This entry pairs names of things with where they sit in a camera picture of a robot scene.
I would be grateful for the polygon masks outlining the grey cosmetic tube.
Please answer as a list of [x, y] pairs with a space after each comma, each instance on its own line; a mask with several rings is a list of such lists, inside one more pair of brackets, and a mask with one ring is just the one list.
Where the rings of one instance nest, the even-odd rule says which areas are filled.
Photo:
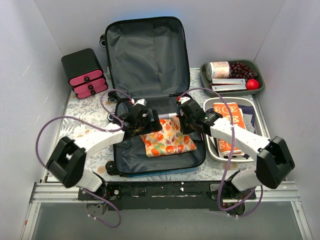
[[177, 116], [177, 113], [166, 113], [166, 114], [160, 114], [158, 116], [159, 119], [161, 120], [168, 120], [168, 119], [173, 119]]

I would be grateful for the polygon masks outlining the white floral cloth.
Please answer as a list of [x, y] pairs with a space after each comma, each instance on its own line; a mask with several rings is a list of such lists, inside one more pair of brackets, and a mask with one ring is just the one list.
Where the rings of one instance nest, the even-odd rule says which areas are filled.
[[141, 135], [148, 158], [177, 155], [195, 151], [194, 141], [181, 132], [180, 120], [177, 116], [171, 119], [160, 119], [162, 130]]

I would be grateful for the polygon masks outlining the orange bunny towel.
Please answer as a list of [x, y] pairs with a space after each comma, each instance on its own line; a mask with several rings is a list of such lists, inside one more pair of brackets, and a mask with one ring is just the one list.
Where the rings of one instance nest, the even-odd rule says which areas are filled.
[[[239, 108], [238, 104], [235, 102], [231, 102], [231, 103], [228, 103], [227, 105], [230, 108], [230, 111], [232, 113], [233, 124], [246, 130], [247, 128], [245, 125], [243, 112]], [[229, 122], [231, 121], [229, 110], [224, 103], [221, 103], [221, 102], [214, 103], [213, 110], [216, 113], [221, 114], [224, 118], [227, 118]], [[219, 139], [217, 144], [218, 144], [219, 152], [221, 153], [221, 155], [224, 158], [228, 158], [231, 152], [231, 146], [232, 146], [231, 143], [228, 143], [222, 139]]]

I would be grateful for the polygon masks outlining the blue fish-print kids suitcase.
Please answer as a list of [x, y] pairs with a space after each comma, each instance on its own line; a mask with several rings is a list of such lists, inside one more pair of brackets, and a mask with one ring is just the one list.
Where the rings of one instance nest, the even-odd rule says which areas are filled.
[[[115, 113], [131, 110], [127, 96], [145, 99], [159, 115], [178, 113], [176, 100], [190, 87], [186, 38], [181, 21], [173, 16], [121, 20], [104, 32], [107, 65], [118, 99]], [[206, 158], [201, 133], [190, 134], [196, 149], [179, 154], [148, 157], [140, 136], [113, 146], [114, 164], [125, 176], [184, 171]]]

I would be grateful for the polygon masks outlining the black pink mini drawer chest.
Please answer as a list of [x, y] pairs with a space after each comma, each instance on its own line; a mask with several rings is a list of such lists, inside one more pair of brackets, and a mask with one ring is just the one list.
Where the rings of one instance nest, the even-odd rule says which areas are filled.
[[108, 89], [106, 77], [93, 49], [86, 48], [64, 55], [61, 64], [78, 99], [85, 99]]

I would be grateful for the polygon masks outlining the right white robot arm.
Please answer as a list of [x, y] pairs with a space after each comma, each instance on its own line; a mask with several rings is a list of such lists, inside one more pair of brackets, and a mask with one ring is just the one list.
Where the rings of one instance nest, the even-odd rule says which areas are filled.
[[238, 171], [222, 185], [222, 192], [232, 199], [237, 199], [246, 190], [257, 186], [276, 189], [287, 175], [295, 168], [295, 163], [286, 141], [276, 136], [273, 139], [254, 134], [231, 123], [228, 117], [213, 110], [205, 112], [192, 98], [180, 97], [176, 102], [181, 131], [193, 132], [234, 143], [234, 146], [254, 161], [256, 168]]

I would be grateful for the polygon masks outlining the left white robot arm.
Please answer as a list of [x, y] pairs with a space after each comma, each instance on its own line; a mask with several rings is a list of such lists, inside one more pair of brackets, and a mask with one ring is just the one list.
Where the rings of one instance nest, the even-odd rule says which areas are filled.
[[86, 160], [109, 146], [161, 129], [158, 112], [136, 103], [119, 120], [110, 122], [106, 129], [77, 139], [61, 138], [49, 157], [46, 168], [66, 188], [76, 186], [88, 190], [95, 200], [101, 200], [107, 193], [104, 181], [98, 174], [85, 169]]

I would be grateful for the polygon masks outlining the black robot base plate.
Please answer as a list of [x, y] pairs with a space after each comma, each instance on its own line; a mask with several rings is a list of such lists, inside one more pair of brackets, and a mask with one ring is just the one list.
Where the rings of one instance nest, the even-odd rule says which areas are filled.
[[218, 201], [220, 182], [210, 181], [112, 181], [94, 194], [110, 201], [119, 210], [204, 209], [220, 211], [218, 204], [229, 208], [249, 194], [231, 198], [222, 195]]

